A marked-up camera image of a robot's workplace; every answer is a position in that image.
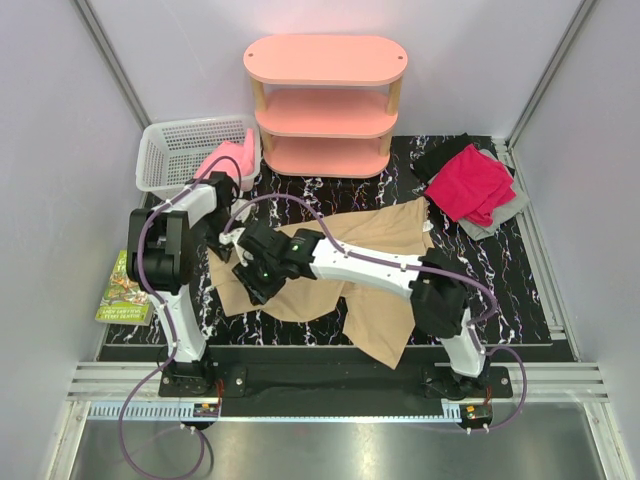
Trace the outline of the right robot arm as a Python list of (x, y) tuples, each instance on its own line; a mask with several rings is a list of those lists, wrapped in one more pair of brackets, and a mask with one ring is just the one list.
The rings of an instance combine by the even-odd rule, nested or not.
[(468, 293), (461, 275), (441, 269), (435, 251), (396, 255), (340, 243), (326, 229), (274, 230), (258, 221), (224, 232), (220, 242), (234, 248), (232, 272), (254, 305), (264, 305), (290, 281), (337, 280), (373, 287), (403, 299), (415, 325), (438, 339), (450, 367), (427, 372), (431, 394), (450, 400), (476, 396), (490, 383), (485, 350), (470, 326)]

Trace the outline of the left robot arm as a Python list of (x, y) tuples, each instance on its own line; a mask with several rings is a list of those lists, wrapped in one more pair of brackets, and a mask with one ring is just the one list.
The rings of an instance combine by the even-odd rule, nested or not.
[(167, 341), (163, 374), (196, 396), (215, 386), (214, 361), (196, 320), (190, 296), (199, 223), (219, 234), (239, 197), (236, 182), (224, 172), (194, 179), (172, 199), (129, 216), (127, 275), (148, 293)]

